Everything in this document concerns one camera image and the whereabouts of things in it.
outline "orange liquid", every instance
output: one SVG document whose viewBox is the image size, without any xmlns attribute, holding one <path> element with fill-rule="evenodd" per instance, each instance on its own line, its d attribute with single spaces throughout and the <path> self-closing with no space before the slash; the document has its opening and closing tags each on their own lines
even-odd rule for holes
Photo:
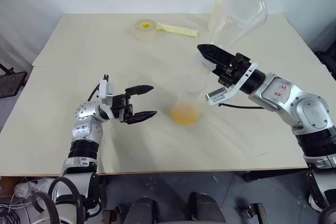
<svg viewBox="0 0 336 224">
<path fill-rule="evenodd" d="M 173 121 L 181 125 L 193 124 L 200 118 L 198 109 L 188 102 L 177 102 L 170 113 Z"/>
</svg>

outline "gray floor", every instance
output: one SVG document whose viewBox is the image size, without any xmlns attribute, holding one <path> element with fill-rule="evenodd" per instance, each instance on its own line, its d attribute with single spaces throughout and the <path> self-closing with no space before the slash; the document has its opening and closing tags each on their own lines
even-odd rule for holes
<svg viewBox="0 0 336 224">
<path fill-rule="evenodd" d="M 316 224 L 318 218 L 318 213 L 305 201 L 307 185 L 304 173 L 250 183 L 236 173 L 130 174 L 109 176 L 109 179 L 106 209 L 119 205 L 126 212 L 135 200 L 149 196 L 158 203 L 160 221 L 185 220 L 187 201 L 192 192 L 212 196 L 221 206 L 228 224 L 258 223 L 256 217 L 248 221 L 239 217 L 235 208 L 241 201 L 263 203 L 270 224 Z M 31 220 L 34 220 L 37 211 L 32 207 L 27 209 Z M 27 224 L 24 210 L 17 212 L 21 223 Z M 101 215 L 89 219 L 87 223 L 101 223 Z"/>
</svg>

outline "white table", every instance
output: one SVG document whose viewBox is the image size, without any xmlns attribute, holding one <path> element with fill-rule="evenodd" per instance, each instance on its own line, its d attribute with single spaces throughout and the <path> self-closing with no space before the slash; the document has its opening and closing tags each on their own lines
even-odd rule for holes
<svg viewBox="0 0 336 224">
<path fill-rule="evenodd" d="M 134 39 L 140 18 L 199 30 L 197 39 L 159 33 L 153 42 Z M 291 129 L 278 115 L 263 110 L 206 106 L 191 126 L 174 123 L 174 103 L 196 45 L 205 43 L 207 15 L 72 14 L 64 15 L 41 54 L 0 134 L 1 175 L 57 175 L 70 148 L 73 115 L 104 73 L 115 94 L 138 84 L 155 87 L 131 99 L 134 110 L 157 110 L 146 122 L 103 124 L 98 154 L 102 174 L 184 170 L 302 168 L 306 164 Z M 229 48 L 275 72 L 307 92 L 320 94 L 335 120 L 335 81 L 282 15 Z M 208 77 L 204 91 L 221 85 Z M 232 104 L 253 105 L 239 93 Z"/>
</svg>

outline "tape roll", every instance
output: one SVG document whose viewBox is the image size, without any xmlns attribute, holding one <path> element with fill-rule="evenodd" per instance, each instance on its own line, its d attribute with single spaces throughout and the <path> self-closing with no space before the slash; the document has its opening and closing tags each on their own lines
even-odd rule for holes
<svg viewBox="0 0 336 224">
<path fill-rule="evenodd" d="M 141 41 L 151 41 L 156 37 L 156 23 L 151 19 L 141 19 L 135 22 L 135 37 Z"/>
</svg>

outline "roll of tape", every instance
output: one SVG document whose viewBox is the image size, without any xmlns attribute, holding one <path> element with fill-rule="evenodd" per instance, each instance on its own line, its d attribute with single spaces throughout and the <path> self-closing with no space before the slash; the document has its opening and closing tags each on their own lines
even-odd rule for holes
<svg viewBox="0 0 336 224">
<path fill-rule="evenodd" d="M 151 41 L 156 36 L 156 23 L 151 19 L 141 19 L 135 22 L 135 37 L 141 41 Z"/>
</svg>

